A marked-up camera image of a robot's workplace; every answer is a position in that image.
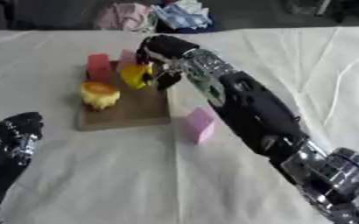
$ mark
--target robotic arm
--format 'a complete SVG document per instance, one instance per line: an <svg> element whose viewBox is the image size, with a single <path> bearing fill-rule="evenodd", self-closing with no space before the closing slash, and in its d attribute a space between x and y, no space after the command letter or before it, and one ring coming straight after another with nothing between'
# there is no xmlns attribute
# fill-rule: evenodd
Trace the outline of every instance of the robotic arm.
<svg viewBox="0 0 359 224"><path fill-rule="evenodd" d="M233 132L322 215L334 223L359 224L357 152L339 148L327 154L267 87L196 44L166 35L146 38L137 63L151 62L161 71L145 75L145 82L165 90L186 76Z"/></svg>
<svg viewBox="0 0 359 224"><path fill-rule="evenodd" d="M42 127L42 116L37 112L11 116L0 122L0 204L30 164L35 145L42 138Z"/></svg>

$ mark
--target white fabric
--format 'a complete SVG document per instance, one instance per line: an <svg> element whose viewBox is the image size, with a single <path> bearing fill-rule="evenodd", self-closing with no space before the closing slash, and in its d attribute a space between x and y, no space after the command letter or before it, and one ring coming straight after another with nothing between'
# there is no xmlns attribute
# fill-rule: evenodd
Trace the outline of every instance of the white fabric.
<svg viewBox="0 0 359 224"><path fill-rule="evenodd" d="M120 31L0 31L0 120L45 119L39 151L12 187L11 224L328 223L218 121L199 147L172 125L74 130L90 53L135 50L144 36ZM181 36L217 51L302 116L327 150L359 151L359 28L238 30ZM173 116L210 111L185 80L170 93Z"/></svg>

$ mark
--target pink cube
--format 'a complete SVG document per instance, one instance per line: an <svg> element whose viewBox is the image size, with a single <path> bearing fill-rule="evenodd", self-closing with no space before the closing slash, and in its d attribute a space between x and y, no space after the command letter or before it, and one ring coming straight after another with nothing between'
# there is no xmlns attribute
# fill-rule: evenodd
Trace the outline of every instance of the pink cube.
<svg viewBox="0 0 359 224"><path fill-rule="evenodd" d="M87 63L88 78L91 81L110 83L113 72L106 53L90 54Z"/></svg>
<svg viewBox="0 0 359 224"><path fill-rule="evenodd" d="M185 117L184 125L190 140L201 144L214 134L215 120L202 108L196 108Z"/></svg>
<svg viewBox="0 0 359 224"><path fill-rule="evenodd" d="M127 63L136 64L136 54L125 49L121 52L120 59L118 60L118 65L116 66L117 72L121 73L123 65Z"/></svg>

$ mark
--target red cube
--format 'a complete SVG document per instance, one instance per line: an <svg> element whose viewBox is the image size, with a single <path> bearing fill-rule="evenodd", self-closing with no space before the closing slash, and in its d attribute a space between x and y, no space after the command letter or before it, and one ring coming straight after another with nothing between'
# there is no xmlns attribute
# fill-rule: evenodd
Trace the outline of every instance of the red cube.
<svg viewBox="0 0 359 224"><path fill-rule="evenodd" d="M87 70L88 78L91 81L111 83L113 71L111 70L109 56L106 53L90 54Z"/></svg>

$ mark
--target folded clothes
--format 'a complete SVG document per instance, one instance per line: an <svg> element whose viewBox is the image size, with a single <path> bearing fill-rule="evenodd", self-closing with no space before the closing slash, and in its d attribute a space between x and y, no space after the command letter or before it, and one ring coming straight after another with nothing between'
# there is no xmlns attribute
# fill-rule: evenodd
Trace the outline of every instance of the folded clothes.
<svg viewBox="0 0 359 224"><path fill-rule="evenodd" d="M202 9L197 11L200 14L190 14L176 3L171 3L163 9L158 5L153 5L152 8L157 16L174 30L180 28L205 28L212 24L211 19L208 18L208 15L203 14L205 10Z"/></svg>
<svg viewBox="0 0 359 224"><path fill-rule="evenodd" d="M188 14L200 14L208 18L209 8L202 8L202 3L199 3L197 0L179 0L175 4Z"/></svg>
<svg viewBox="0 0 359 224"><path fill-rule="evenodd" d="M153 32L151 9L139 3L114 3L103 10L95 21L95 27L102 30L131 32Z"/></svg>

